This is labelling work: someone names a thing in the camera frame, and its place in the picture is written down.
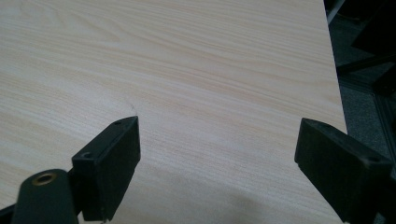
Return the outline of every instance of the table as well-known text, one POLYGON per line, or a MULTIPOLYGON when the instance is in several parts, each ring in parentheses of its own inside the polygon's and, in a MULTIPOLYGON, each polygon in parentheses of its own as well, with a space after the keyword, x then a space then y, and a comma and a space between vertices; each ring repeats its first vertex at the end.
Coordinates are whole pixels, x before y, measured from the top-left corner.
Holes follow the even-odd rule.
POLYGON ((293 161, 300 120, 345 131, 320 0, 0 3, 0 205, 138 115, 111 223, 341 223, 293 161))

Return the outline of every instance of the light wood tabletop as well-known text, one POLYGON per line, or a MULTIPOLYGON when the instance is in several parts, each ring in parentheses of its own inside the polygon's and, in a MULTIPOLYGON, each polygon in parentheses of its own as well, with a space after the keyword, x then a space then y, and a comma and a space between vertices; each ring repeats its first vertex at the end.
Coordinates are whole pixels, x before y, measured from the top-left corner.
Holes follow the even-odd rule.
POLYGON ((137 114, 111 223, 341 223, 293 160, 346 129, 322 0, 1 1, 0 102, 1 207, 137 114))

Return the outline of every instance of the floor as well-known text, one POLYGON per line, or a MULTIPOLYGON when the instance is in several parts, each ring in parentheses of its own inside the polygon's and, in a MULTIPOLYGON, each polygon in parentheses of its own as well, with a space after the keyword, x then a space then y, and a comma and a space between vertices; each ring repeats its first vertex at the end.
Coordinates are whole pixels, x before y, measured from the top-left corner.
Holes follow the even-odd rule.
MULTIPOLYGON (((329 29, 336 66, 373 56, 351 47, 364 25, 364 21, 335 16, 329 29)), ((371 90, 371 84, 393 64, 351 73, 346 79, 339 78, 339 83, 348 134, 396 162, 396 135, 390 128, 390 120, 396 118, 396 96, 380 97, 371 90)), ((396 178, 395 169, 392 176, 396 178)), ((383 223, 383 218, 375 223, 383 223)))

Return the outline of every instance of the wooden table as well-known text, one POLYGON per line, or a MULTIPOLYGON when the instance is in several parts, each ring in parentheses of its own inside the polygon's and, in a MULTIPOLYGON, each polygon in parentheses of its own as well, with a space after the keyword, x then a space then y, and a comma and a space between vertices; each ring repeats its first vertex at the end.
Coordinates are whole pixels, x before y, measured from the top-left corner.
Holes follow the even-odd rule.
POLYGON ((1 207, 137 113, 111 223, 341 223, 293 161, 346 129, 321 0, 2 1, 0 94, 1 207))

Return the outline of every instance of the screw hole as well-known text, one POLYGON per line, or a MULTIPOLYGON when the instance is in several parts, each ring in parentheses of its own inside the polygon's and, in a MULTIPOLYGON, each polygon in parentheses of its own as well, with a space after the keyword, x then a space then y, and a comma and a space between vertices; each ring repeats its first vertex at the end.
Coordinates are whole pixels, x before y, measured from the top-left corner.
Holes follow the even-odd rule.
POLYGON ((46 173, 33 179, 33 185, 42 186, 52 182, 56 178, 55 173, 46 173))
POLYGON ((84 153, 81 154, 82 158, 90 158, 91 156, 92 156, 91 152, 84 152, 84 153))
POLYGON ((376 158, 376 157, 368 157, 367 160, 373 161, 373 162, 379 162, 380 161, 380 159, 376 158))

